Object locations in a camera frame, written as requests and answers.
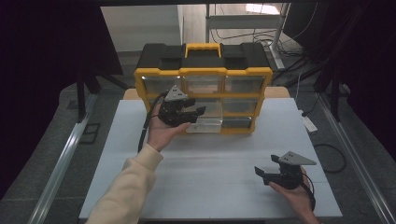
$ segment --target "white table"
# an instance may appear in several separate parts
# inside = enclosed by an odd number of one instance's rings
[[[146,116],[142,101],[120,101],[102,157],[79,218],[94,204],[120,172],[125,159],[136,154]],[[146,219],[270,219],[295,217],[288,203],[254,166],[278,173],[271,154],[293,151],[318,164],[305,166],[314,182],[318,217],[341,217],[317,154],[294,100],[266,99],[252,134],[194,133],[177,136],[163,150],[157,182],[148,195],[141,218]]]

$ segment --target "wall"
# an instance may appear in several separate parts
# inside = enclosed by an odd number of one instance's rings
[[[117,52],[141,50],[146,43],[181,43],[177,6],[101,9]]]

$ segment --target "human hand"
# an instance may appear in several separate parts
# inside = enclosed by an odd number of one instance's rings
[[[301,167],[301,171],[303,172],[304,183],[309,187],[310,185],[305,176],[306,170]],[[301,187],[301,185],[296,189],[284,189],[282,186],[279,186],[274,182],[270,182],[269,185],[272,189],[283,195],[283,197],[288,200],[290,207],[304,224],[319,223],[318,219],[312,212],[309,196],[306,193],[305,189]]]
[[[172,140],[172,138],[190,127],[190,123],[182,123],[177,127],[170,127],[164,124],[158,117],[161,104],[154,107],[149,126],[148,126],[148,144],[161,152]]]

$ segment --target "gray floor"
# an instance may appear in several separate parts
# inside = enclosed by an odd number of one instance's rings
[[[191,31],[188,34],[186,32],[186,41],[189,41],[189,36],[194,36],[192,35],[193,33],[195,32]],[[125,76],[116,77],[132,84],[134,82],[132,73],[136,57],[122,54],[120,58],[123,62]],[[288,66],[295,60],[297,58],[285,57],[284,63]],[[301,70],[287,73],[278,79],[275,85],[297,77],[301,71],[306,69],[308,69],[308,66],[301,68]],[[302,81],[299,85],[296,103],[304,111],[309,110],[316,101],[317,95],[312,89],[315,79],[316,77],[311,77]],[[103,90],[99,94],[89,120],[89,123],[101,124],[98,136],[94,144],[78,145],[45,223],[78,223],[79,210],[91,184],[118,102],[123,96],[123,90],[116,85],[101,78],[99,78],[99,81]],[[290,95],[295,98],[297,86],[290,88],[289,91]],[[321,96],[323,98],[328,97],[326,93],[322,93]],[[27,162],[17,180],[0,202],[0,223],[26,223],[29,219],[77,120],[76,100],[75,86],[70,86],[61,93],[58,110],[38,144],[34,155]],[[358,150],[363,164],[368,168],[368,172],[387,199],[389,208],[394,213],[396,209],[395,161],[354,114],[347,104],[347,98],[340,99],[339,112],[341,123],[346,129],[349,139]],[[308,117],[318,127],[317,132],[310,134],[313,145],[331,144],[344,151],[320,104],[317,104]],[[90,140],[92,140],[91,135],[82,137],[82,141],[89,142]],[[318,147],[317,153],[324,168],[336,169],[341,165],[340,156],[333,150],[327,147]],[[350,161],[347,162],[344,171],[339,174],[327,174],[327,177],[344,216],[341,218],[323,218],[324,223],[381,223],[372,201],[352,168]],[[267,220],[266,223],[300,222],[298,220]]]

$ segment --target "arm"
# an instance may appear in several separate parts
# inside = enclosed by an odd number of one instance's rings
[[[156,106],[154,113],[158,114],[158,110]],[[137,223],[146,197],[155,183],[155,169],[163,159],[160,152],[176,134],[189,126],[185,123],[170,128],[157,117],[152,118],[148,126],[148,143],[137,156],[125,162],[106,194],[92,209],[87,223]]]
[[[309,187],[308,180],[304,175],[304,183]],[[297,214],[298,218],[304,224],[319,224],[319,220],[315,217],[311,209],[311,202],[303,187],[299,186],[297,189],[284,189],[274,182],[270,182],[271,188],[283,195],[288,200],[290,207]]]

